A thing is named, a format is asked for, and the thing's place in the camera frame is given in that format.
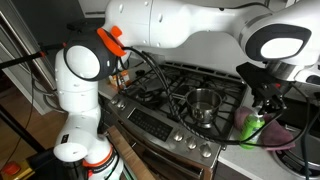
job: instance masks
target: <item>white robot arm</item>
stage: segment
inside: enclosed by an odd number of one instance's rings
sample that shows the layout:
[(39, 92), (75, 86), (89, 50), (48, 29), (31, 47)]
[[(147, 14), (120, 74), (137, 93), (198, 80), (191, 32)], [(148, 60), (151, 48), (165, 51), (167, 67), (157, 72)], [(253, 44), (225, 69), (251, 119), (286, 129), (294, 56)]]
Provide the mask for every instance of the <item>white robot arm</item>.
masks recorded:
[[(69, 117), (57, 138), (55, 155), (66, 162), (84, 158), (93, 171), (89, 179), (103, 179), (112, 169), (110, 179), (119, 178), (123, 162), (96, 132), (100, 120), (97, 80), (115, 70), (114, 47), (106, 37), (124, 46), (175, 48), (195, 32), (226, 32), (249, 58), (267, 63), (271, 76), (320, 85), (319, 9), (319, 0), (303, 0), (277, 13), (262, 5), (225, 9), (175, 0), (111, 0), (102, 29), (71, 38), (57, 54), (59, 100)], [(121, 36), (109, 33), (114, 26)]]

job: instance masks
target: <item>green bottle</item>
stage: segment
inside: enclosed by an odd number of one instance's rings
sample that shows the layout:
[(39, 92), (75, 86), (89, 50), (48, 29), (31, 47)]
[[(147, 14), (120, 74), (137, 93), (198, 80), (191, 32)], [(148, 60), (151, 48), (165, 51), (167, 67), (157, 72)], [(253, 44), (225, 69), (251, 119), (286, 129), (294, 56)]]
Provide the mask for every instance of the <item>green bottle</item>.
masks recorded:
[[(258, 129), (260, 129), (264, 125), (264, 119), (262, 116), (259, 116), (257, 113), (249, 114), (243, 124), (240, 140), (245, 140), (250, 137), (253, 133), (255, 133)], [(254, 136), (251, 140), (247, 141), (247, 143), (256, 144), (259, 139), (260, 133)], [(253, 149), (254, 146), (241, 144), (240, 145), (244, 149)]]

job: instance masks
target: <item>stainless steel stove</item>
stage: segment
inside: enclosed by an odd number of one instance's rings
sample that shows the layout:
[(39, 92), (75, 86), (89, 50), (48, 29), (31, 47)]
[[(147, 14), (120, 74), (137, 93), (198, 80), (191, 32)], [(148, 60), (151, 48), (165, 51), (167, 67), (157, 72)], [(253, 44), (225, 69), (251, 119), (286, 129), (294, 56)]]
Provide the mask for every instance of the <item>stainless steel stove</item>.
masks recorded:
[[(247, 86), (241, 79), (178, 63), (167, 62), (161, 65), (161, 69), (179, 106), (178, 111), (187, 124), (201, 134), (227, 139), (233, 126), (234, 111), (241, 105), (246, 92)], [(210, 128), (198, 126), (187, 111), (185, 95), (196, 88), (214, 89), (223, 101)], [(133, 147), (137, 146), (137, 154), (161, 177), (212, 178), (219, 152), (226, 146), (195, 136), (171, 115), (167, 94), (152, 70), (116, 95), (109, 107), (117, 116), (127, 140)], [(175, 169), (173, 176), (170, 169)]]

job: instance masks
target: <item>gas stove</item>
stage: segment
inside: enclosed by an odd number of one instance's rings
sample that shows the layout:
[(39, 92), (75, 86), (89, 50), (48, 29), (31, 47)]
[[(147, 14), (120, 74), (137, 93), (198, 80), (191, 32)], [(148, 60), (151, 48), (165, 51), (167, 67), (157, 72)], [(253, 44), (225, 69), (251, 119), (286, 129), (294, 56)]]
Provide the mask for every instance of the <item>gas stove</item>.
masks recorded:
[[(179, 107), (181, 117), (201, 134), (227, 139), (231, 132), (234, 111), (242, 104), (247, 86), (241, 78), (216, 70), (166, 62), (161, 69)], [(215, 90), (222, 103), (210, 126), (199, 126), (189, 115), (186, 94), (197, 88)], [(226, 145), (205, 141), (188, 130), (171, 115), (167, 94), (154, 71), (138, 77), (109, 107), (132, 136), (144, 144), (187, 164), (213, 168), (221, 149)]]

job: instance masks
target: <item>wooden floor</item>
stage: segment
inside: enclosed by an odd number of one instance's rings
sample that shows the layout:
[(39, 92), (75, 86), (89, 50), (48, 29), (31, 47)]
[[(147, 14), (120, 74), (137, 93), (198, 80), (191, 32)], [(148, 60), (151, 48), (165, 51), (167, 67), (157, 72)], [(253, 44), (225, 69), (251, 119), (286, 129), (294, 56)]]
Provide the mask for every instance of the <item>wooden floor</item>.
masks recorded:
[[(31, 110), (31, 103), (16, 88), (12, 87), (0, 93), (0, 104), (25, 127)], [(67, 114), (52, 111), (41, 116), (36, 109), (32, 109), (31, 121), (27, 127), (29, 133), (45, 148), (53, 147), (56, 137), (61, 130)], [(19, 136), (0, 119), (0, 168), (13, 151)], [(20, 162), (36, 152), (21, 139), (19, 146), (11, 160)]]

